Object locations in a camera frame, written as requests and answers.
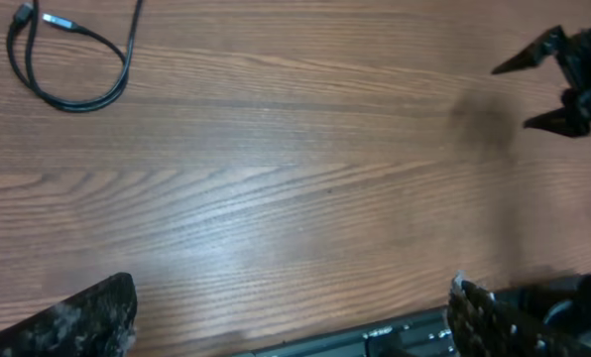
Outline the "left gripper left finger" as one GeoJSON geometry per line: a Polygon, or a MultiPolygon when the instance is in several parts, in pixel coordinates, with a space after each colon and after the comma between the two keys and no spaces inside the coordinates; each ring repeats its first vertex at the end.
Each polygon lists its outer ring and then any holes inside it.
{"type": "Polygon", "coordinates": [[[0,357],[123,357],[136,340],[133,278],[117,273],[0,331],[0,357]]]}

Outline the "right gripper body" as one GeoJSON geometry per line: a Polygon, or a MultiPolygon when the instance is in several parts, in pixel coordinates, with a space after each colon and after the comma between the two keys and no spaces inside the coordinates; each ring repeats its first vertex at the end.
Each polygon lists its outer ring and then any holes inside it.
{"type": "Polygon", "coordinates": [[[566,37],[556,60],[569,83],[561,96],[565,136],[591,133],[591,28],[566,37]]]}

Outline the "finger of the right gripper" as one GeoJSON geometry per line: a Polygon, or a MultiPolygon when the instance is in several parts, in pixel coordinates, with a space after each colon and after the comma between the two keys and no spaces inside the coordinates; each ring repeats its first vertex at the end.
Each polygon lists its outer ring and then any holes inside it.
{"type": "Polygon", "coordinates": [[[566,42],[566,35],[561,26],[555,26],[537,37],[521,52],[499,64],[492,74],[503,74],[512,71],[538,67],[546,58],[555,56],[566,42]]]}
{"type": "Polygon", "coordinates": [[[590,122],[567,108],[559,108],[530,118],[523,123],[523,127],[568,138],[587,137],[591,134],[590,122]]]}

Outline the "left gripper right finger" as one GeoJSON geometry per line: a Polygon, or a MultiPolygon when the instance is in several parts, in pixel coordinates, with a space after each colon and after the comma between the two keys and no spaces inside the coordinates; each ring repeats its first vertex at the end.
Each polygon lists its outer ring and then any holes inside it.
{"type": "Polygon", "coordinates": [[[591,274],[500,292],[457,274],[446,324],[461,356],[591,357],[591,274]]]}

